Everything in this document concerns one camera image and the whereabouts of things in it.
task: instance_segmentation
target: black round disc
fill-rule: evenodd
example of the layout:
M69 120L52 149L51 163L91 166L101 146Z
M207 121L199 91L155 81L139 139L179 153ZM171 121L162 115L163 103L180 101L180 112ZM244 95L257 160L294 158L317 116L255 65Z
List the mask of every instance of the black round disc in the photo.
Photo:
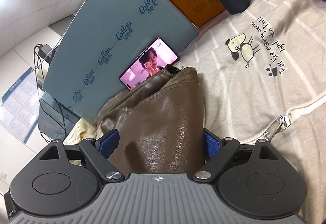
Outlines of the black round disc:
M248 176L246 185L251 191L261 195L273 195L284 188L284 182L280 177L268 173Z
M69 176L58 173L40 175L33 182L33 188L45 195L59 194L71 184Z
M63 163L42 161L36 166L28 164L10 185L10 194L17 208L41 216L76 211L86 206L97 192L95 175L68 160Z

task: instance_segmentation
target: metal zipper pull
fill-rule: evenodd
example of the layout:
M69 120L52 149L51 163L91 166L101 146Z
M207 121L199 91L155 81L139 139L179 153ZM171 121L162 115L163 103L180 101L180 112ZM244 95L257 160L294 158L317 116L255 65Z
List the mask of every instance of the metal zipper pull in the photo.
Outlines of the metal zipper pull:
M268 127L268 129L264 132L264 137L267 141L271 141L273 137L279 133L280 131L285 130L291 125L291 121L287 116L280 116L277 120L275 120L272 125Z

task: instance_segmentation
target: metal screw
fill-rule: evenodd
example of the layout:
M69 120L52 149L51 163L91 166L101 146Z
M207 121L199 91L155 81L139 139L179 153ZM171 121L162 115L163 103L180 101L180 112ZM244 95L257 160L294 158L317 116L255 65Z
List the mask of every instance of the metal screw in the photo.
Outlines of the metal screw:
M105 175L105 177L110 180L117 180L122 177L122 174L119 172L109 172Z
M211 178L211 173L201 170L195 174L195 177L200 180L206 180Z

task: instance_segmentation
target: black plastic bracket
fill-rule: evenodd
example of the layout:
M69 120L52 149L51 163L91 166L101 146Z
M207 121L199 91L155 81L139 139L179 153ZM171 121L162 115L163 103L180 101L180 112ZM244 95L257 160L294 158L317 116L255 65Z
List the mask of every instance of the black plastic bracket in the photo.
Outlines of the black plastic bracket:
M124 180L124 175L115 168L107 159L105 159L95 148L95 139L84 139L79 142L79 149L85 158L87 169L96 175L101 183L117 183ZM110 173L116 174L119 177L112 179Z
M69 160L85 161L85 158L79 149L79 145L64 145L64 148Z
M280 219L297 214L307 195L299 173L268 142L257 140L244 151L248 162L228 169L216 187L223 200L241 214L258 219Z
M88 204L98 191L95 175L68 161L61 140L50 142L10 184L15 207L33 215L67 214Z
M15 207L14 203L12 202L9 191L5 193L3 197L4 197L4 204L7 210L8 219L11 220L18 213L18 210Z
M211 177L208 179L200 179L193 175L192 179L198 183L214 184L216 180L224 173L233 161L234 155L240 148L239 141L235 139L223 140L224 147L211 158L203 167L198 171L209 172Z

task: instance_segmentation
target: wall notice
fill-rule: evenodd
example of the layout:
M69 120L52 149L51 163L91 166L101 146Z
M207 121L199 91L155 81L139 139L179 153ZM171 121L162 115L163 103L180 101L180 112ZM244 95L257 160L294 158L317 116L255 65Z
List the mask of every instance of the wall notice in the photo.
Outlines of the wall notice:
M35 75L29 68L1 98L0 124L26 143L37 125L39 107Z

